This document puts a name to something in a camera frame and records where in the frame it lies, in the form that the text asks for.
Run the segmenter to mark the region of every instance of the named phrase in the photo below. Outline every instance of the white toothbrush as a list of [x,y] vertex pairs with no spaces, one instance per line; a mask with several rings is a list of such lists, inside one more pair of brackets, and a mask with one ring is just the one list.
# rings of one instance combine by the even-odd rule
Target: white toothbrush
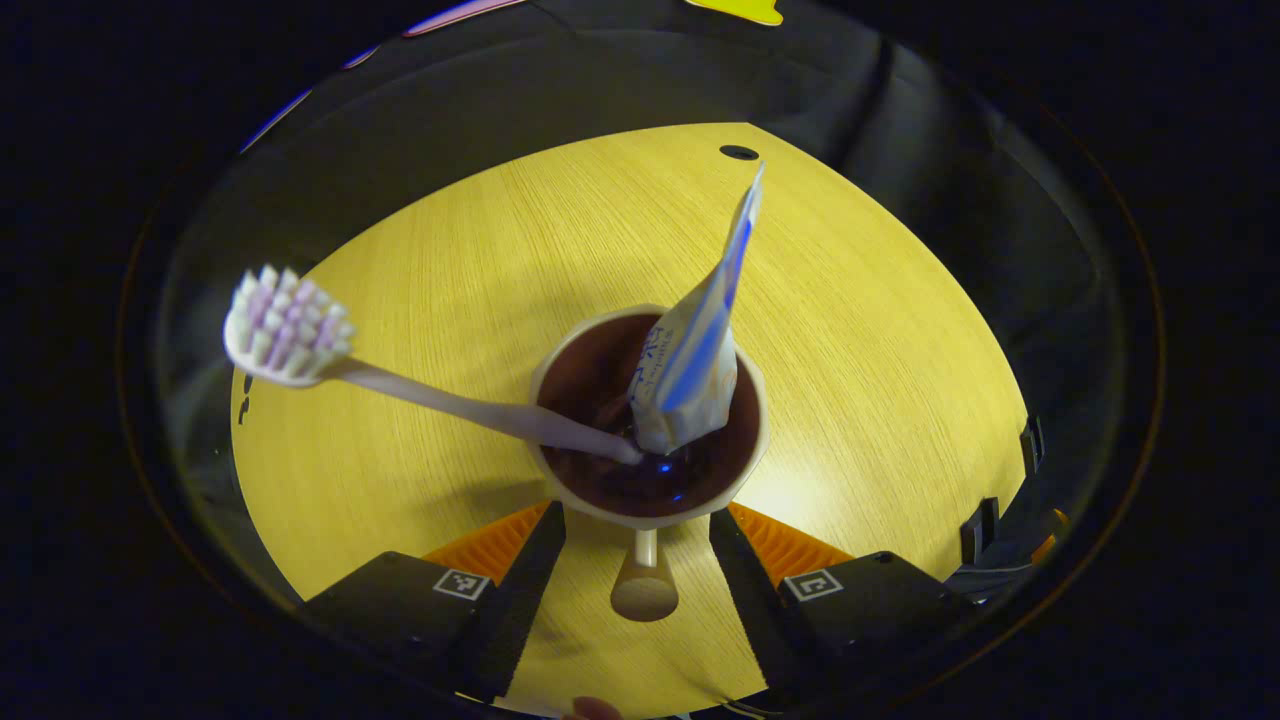
[[294,388],[346,380],[539,445],[627,465],[643,457],[626,439],[545,407],[460,397],[351,357],[355,334],[347,309],[329,293],[311,281],[300,282],[293,270],[276,273],[270,265],[257,278],[244,273],[223,323],[227,355],[256,378]]

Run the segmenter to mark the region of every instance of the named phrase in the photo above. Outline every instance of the white cup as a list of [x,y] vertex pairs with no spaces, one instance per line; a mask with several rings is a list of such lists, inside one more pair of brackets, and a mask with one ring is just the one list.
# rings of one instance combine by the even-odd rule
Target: white cup
[[[602,325],[609,320],[614,320],[617,318],[627,318],[631,315],[660,316],[666,311],[667,307],[662,307],[658,305],[637,305],[623,310],[616,310],[613,313],[605,313],[604,315],[590,318],[575,325],[573,329],[571,329],[568,334],[564,336],[564,338],[559,342],[559,345],[557,345],[556,348],[552,350],[549,355],[547,355],[547,357],[541,361],[541,364],[539,364],[538,369],[534,370],[530,402],[534,404],[538,402],[539,391],[543,387],[543,379],[547,377],[547,372],[550,369],[552,364],[556,363],[556,360],[559,357],[561,352],[563,352],[564,348],[570,346],[570,343],[572,343],[585,332],[598,325]],[[676,525],[684,523],[685,520],[698,518],[700,515],[709,515],[717,510],[727,507],[730,501],[733,500],[733,496],[737,495],[737,491],[741,489],[742,484],[750,477],[751,471],[755,469],[755,465],[760,461],[760,457],[764,455],[764,451],[769,445],[768,400],[765,398],[765,392],[764,392],[764,375],[760,374],[760,369],[756,368],[755,363],[753,363],[751,359],[748,357],[746,354],[742,352],[742,348],[739,347],[736,343],[733,346],[733,350],[737,354],[737,359],[742,364],[742,369],[746,372],[746,378],[739,377],[737,382],[741,383],[744,379],[746,379],[755,388],[756,405],[759,410],[759,425],[756,430],[755,445],[751,448],[750,457],[748,459],[746,464],[742,466],[742,470],[737,474],[735,480],[723,491],[717,493],[714,497],[695,507],[672,515],[644,518],[634,515],[622,515],[595,506],[588,502],[586,500],[579,497],[576,493],[573,493],[573,491],[567,488],[564,483],[562,483],[561,479],[552,470],[550,465],[547,461],[547,457],[543,455],[541,448],[536,443],[529,443],[529,448],[534,455],[534,461],[541,469],[543,474],[547,475],[547,478],[550,480],[553,488],[556,489],[556,495],[559,497],[561,502],[563,502],[568,507],[580,510],[594,518],[608,520],[611,523],[617,523],[618,525],[623,525],[636,530],[632,553],[628,557],[628,560],[623,562],[622,570],[620,571],[618,575],[618,583],[614,585],[614,609],[618,609],[618,611],[622,612],[623,615],[628,614],[621,610],[618,606],[618,597],[617,597],[618,588],[621,587],[625,579],[636,574],[643,575],[645,578],[644,582],[650,583],[650,585],[653,583],[659,582],[659,578],[664,578],[664,580],[660,582],[669,585],[668,593],[671,598],[666,614],[669,614],[672,610],[675,610],[675,597],[676,597],[675,582],[671,579],[669,570],[660,566],[659,552],[658,552],[658,528]],[[653,591],[652,587],[646,589],[645,596],[650,597],[652,591]],[[640,612],[639,615],[645,615],[645,616],[644,618],[636,616],[634,619],[652,620],[652,619],[658,619],[659,616],[664,616],[663,614],[654,611]]]

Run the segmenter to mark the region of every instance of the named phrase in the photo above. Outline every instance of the wooden surface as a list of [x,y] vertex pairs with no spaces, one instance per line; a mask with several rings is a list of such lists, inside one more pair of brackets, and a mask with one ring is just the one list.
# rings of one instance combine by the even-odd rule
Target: wooden surface
[[[773,439],[737,501],[855,556],[891,550],[936,578],[986,496],[1009,506],[1027,418],[973,302],[892,215],[748,124],[588,140],[492,168],[369,228],[312,270],[349,305],[356,355],[452,392],[520,402],[584,318],[675,304],[717,261],[756,163],[760,222],[733,333],[764,373]],[[512,438],[355,387],[257,382],[230,393],[250,514],[310,598],[375,555],[424,555],[548,496]],[[618,618],[631,532],[567,514],[568,539],[504,707],[556,715],[573,696],[626,717],[764,688],[700,518],[660,532],[680,606]]]

